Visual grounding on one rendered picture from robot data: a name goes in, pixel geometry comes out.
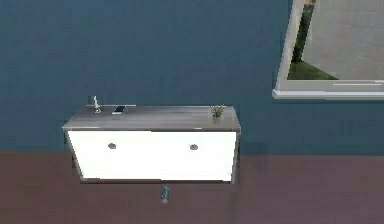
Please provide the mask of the small green houseplant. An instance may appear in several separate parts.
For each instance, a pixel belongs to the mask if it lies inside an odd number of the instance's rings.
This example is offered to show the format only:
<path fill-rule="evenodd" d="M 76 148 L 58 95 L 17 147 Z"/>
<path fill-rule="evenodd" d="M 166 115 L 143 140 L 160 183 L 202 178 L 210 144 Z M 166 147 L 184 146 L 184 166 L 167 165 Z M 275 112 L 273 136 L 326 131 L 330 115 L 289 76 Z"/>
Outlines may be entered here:
<path fill-rule="evenodd" d="M 219 119 L 222 117 L 224 113 L 224 105 L 213 105 L 211 107 L 211 113 L 212 113 L 212 118 L 213 119 Z"/>

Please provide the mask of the white cabinet with grey top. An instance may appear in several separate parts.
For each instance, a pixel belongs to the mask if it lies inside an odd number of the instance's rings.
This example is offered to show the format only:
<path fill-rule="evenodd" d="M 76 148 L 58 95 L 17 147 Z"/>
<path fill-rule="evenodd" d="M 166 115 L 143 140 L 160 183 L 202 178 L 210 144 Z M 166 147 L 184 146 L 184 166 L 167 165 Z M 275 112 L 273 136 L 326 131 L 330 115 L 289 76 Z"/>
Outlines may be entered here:
<path fill-rule="evenodd" d="M 88 105 L 64 126 L 79 176 L 101 181 L 235 181 L 241 126 L 224 106 Z"/>

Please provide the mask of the white framed window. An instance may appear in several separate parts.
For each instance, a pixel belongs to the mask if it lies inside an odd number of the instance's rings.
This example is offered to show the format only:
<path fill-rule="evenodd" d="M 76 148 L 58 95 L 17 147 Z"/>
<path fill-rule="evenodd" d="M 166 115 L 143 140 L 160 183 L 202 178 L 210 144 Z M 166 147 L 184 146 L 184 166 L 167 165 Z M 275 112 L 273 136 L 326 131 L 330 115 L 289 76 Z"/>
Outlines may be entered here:
<path fill-rule="evenodd" d="M 384 0 L 292 0 L 272 95 L 384 100 Z"/>

